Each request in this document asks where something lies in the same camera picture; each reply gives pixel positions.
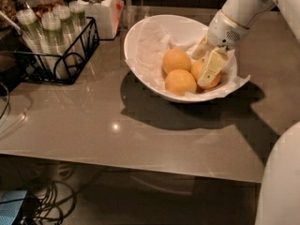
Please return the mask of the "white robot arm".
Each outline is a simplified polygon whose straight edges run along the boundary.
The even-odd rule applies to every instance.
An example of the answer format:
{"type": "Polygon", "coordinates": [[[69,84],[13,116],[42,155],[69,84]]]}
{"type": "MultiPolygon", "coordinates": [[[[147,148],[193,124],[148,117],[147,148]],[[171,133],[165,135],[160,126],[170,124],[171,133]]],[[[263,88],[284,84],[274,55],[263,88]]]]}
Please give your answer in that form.
{"type": "MultiPolygon", "coordinates": [[[[227,64],[227,52],[239,46],[250,26],[278,8],[294,36],[300,37],[300,0],[227,0],[210,22],[192,57],[203,58],[197,79],[207,85],[227,64]]],[[[266,161],[254,225],[300,225],[300,126],[291,124],[266,161]]]]}

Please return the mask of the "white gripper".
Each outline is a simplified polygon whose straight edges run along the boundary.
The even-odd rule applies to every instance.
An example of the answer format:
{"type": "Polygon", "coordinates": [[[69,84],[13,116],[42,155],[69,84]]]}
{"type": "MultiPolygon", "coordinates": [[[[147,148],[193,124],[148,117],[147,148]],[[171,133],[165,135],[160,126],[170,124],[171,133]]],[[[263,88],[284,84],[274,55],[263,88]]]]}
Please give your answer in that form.
{"type": "Polygon", "coordinates": [[[247,28],[233,22],[221,10],[217,12],[208,26],[207,36],[201,39],[191,55],[194,60],[204,57],[203,68],[197,81],[199,86],[208,86],[216,78],[228,62],[227,48],[237,48],[248,32],[247,28]]]}

